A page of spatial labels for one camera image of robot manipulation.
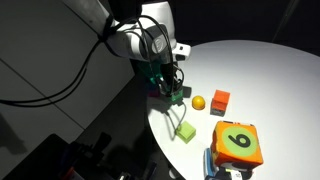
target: round table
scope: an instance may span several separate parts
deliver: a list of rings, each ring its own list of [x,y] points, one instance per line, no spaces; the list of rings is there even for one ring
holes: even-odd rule
[[[256,126],[264,164],[251,179],[318,179],[320,162],[320,58],[256,41],[218,41],[192,48],[179,62],[191,96],[170,105],[148,98],[148,118],[161,150],[187,180],[204,178],[203,155],[219,120]],[[224,117],[210,115],[215,90],[230,92]],[[201,95],[204,110],[192,108]],[[185,144],[174,130],[187,121],[196,136]]]

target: number 6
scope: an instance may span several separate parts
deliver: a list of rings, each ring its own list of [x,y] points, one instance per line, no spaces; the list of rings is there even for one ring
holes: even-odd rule
[[[243,148],[247,148],[251,145],[251,141],[248,138],[248,136],[244,135],[244,134],[238,134],[236,136],[236,139],[234,137],[232,137],[231,135],[228,136],[228,138],[234,142],[236,145],[243,147]]]

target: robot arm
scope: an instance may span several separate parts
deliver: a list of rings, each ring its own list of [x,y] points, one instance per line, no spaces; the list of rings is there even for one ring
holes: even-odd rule
[[[151,68],[145,65],[142,69],[149,69],[152,72],[145,74],[149,74],[150,78],[153,76],[151,79],[154,79],[162,94],[172,96],[181,90],[183,80],[178,80],[175,72],[182,70],[176,62],[187,60],[191,47],[177,43],[168,2],[143,4],[141,15],[125,22],[114,20],[99,0],[63,0],[63,2],[100,38],[103,38],[109,51],[114,55],[160,64],[154,68],[156,73],[151,65]]]
[[[63,2],[74,11],[91,29],[99,36],[104,36],[106,23],[110,28],[116,27],[119,22],[112,19],[111,14],[104,8],[98,0],[63,0]],[[191,48],[188,45],[177,43],[174,37],[174,23],[168,2],[150,3],[142,5],[142,15],[155,19],[166,31],[172,49],[173,60],[186,60],[190,56]],[[140,18],[142,28],[147,32],[147,44],[151,57],[163,53],[167,43],[164,35],[151,20]],[[108,35],[106,45],[112,53],[140,61],[153,61],[148,59],[144,49],[141,27],[135,24],[123,24],[116,32]],[[161,64],[170,63],[169,58],[161,58]]]

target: small green cube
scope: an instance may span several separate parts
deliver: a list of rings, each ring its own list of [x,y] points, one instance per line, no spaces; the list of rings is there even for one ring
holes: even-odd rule
[[[176,129],[176,134],[188,144],[188,142],[196,135],[196,129],[185,121]]]
[[[171,101],[174,102],[182,97],[183,97],[183,90],[181,89],[179,92],[171,96]]]

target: gray wall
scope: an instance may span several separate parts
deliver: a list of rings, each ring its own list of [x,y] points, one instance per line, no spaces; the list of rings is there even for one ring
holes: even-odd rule
[[[63,89],[96,40],[58,0],[0,1],[0,99],[34,99]],[[75,140],[133,74],[128,59],[114,57],[100,45],[83,83],[56,106],[0,104],[0,178],[49,134]]]

